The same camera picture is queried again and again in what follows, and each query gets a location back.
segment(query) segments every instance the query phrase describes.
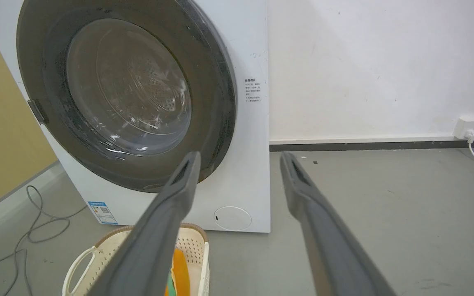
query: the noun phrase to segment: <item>white washing machine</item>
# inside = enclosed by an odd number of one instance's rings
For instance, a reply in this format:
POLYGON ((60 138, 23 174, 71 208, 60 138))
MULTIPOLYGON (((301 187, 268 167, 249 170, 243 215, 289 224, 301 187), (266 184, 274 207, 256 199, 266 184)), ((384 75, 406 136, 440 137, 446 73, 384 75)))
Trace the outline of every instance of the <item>white washing machine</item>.
POLYGON ((270 231, 265 0, 0 0, 0 50, 100 223, 199 150, 184 221, 270 231))

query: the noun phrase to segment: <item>washing machine door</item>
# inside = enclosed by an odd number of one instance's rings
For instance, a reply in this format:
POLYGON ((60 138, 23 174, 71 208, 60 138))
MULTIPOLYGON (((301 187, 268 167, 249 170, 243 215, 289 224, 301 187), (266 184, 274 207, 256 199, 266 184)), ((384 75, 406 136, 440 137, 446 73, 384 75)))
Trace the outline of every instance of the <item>washing machine door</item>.
POLYGON ((204 180, 228 150, 233 67, 191 0, 25 0, 17 55, 38 119, 113 183, 158 192, 193 150, 204 180))

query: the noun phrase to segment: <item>black baseboard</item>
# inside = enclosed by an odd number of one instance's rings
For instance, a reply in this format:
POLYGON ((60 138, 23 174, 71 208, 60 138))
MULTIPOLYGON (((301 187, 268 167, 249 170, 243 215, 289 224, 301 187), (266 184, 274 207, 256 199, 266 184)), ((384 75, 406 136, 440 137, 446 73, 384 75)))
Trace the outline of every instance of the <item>black baseboard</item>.
POLYGON ((467 148, 467 141, 385 142, 385 143, 333 143, 270 145, 270 151, 348 151, 348 150, 400 150, 467 148))

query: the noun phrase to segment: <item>laundry basket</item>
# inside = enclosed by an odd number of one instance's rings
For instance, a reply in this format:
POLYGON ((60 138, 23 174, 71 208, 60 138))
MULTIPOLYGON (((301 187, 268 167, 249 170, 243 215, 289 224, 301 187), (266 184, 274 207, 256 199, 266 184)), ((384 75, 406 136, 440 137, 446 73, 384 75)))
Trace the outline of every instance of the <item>laundry basket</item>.
MULTIPOLYGON (((94 247, 81 253, 74 260, 65 276, 62 296, 86 295, 132 229, 133 227, 121 227, 113 230, 98 241, 94 247), (92 255, 90 262, 73 290, 69 291, 74 272, 88 255, 92 255)), ((183 223, 179 229, 175 247, 181 250, 186 257, 190 274, 191 296, 207 296, 209 293, 209 264, 207 261, 209 243, 206 233, 197 225, 183 223)))

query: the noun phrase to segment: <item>white baseboard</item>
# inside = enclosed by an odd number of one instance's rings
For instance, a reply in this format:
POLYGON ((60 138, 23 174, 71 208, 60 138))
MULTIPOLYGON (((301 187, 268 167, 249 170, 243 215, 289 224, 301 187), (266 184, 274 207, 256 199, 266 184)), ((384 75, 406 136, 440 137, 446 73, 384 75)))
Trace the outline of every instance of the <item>white baseboard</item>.
POLYGON ((26 187, 33 185, 40 192, 47 190, 54 182, 64 176, 65 170, 59 162, 47 167, 47 169, 37 176, 23 183, 20 187, 11 191, 5 197, 0 199, 0 225, 8 220, 9 215, 27 206, 30 201, 27 197, 26 187))
POLYGON ((334 137, 321 139, 271 139, 270 145, 293 144, 337 144, 337 143, 389 143, 389 142, 433 142, 433 141, 461 141, 452 135, 418 135, 409 137, 399 136, 372 136, 372 137, 334 137))

